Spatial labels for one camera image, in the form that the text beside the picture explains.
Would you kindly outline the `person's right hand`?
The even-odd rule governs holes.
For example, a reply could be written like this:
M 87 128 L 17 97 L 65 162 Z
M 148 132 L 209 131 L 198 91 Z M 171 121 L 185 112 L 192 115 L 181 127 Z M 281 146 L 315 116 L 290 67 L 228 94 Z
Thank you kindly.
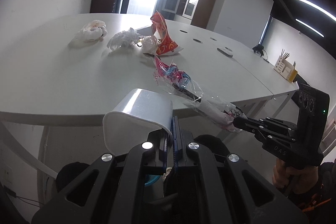
M 276 159 L 276 165 L 273 167 L 272 182 L 278 189 L 291 185 L 293 193 L 303 194 L 317 184 L 318 167 L 307 166 L 304 169 L 295 169 L 287 166 L 284 161 Z

